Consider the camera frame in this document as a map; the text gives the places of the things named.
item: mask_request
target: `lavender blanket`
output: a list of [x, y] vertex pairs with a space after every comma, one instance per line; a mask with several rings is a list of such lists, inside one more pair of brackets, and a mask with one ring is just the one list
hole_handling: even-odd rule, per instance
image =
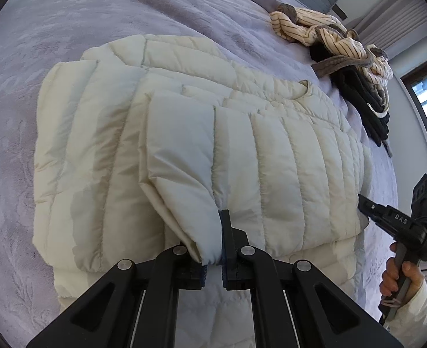
[[[295, 0], [14, 0], [0, 13], [0, 331], [13, 348], [59, 312], [53, 274], [32, 246], [33, 153], [39, 86], [58, 61], [134, 34], [206, 36], [231, 59], [288, 79], [308, 79], [341, 108], [372, 148], [377, 202], [397, 205], [391, 160], [368, 142], [360, 116], [329, 78], [318, 80], [308, 50], [278, 38], [268, 12]], [[389, 238], [370, 226], [359, 239], [358, 300], [376, 316]]]

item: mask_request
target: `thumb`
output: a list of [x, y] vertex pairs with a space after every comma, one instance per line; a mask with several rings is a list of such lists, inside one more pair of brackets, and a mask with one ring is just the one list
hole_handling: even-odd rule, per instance
[[421, 273], [417, 265], [414, 265], [411, 262], [404, 262], [402, 264], [402, 271], [405, 276], [410, 278], [411, 284], [413, 286], [416, 286], [418, 288], [421, 287], [421, 284], [423, 283], [424, 275]]

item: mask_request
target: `pile of clothes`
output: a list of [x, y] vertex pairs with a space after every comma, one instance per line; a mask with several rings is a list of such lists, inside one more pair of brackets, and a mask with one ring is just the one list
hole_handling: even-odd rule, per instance
[[363, 126], [377, 146], [387, 142], [389, 93], [387, 82], [393, 77], [384, 51], [375, 45], [364, 46], [355, 30], [347, 30], [335, 17], [320, 12], [281, 4], [270, 13], [275, 33], [290, 42], [309, 47], [316, 64], [316, 75], [331, 77], [342, 97], [360, 113]]

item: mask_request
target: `jacket sleeve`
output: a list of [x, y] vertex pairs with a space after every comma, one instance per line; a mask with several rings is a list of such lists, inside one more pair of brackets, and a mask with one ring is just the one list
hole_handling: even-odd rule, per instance
[[405, 348], [421, 348], [427, 341], [427, 285], [423, 285], [406, 305], [402, 306], [387, 330]]

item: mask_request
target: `device handle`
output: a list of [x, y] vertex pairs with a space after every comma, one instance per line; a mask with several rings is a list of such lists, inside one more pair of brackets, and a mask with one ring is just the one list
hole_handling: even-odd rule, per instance
[[385, 322], [389, 322], [394, 319], [398, 308], [400, 308], [403, 304], [405, 296], [407, 295], [408, 289], [411, 285], [411, 279], [406, 277], [402, 272], [402, 264], [405, 261], [412, 262], [416, 265], [419, 264], [419, 258], [408, 252], [407, 247], [397, 242], [397, 250], [395, 253], [395, 266], [398, 269], [398, 291], [393, 292], [391, 296], [386, 297], [382, 296], [381, 303], [379, 304], [379, 310], [383, 313], [381, 320], [379, 321], [384, 325]]

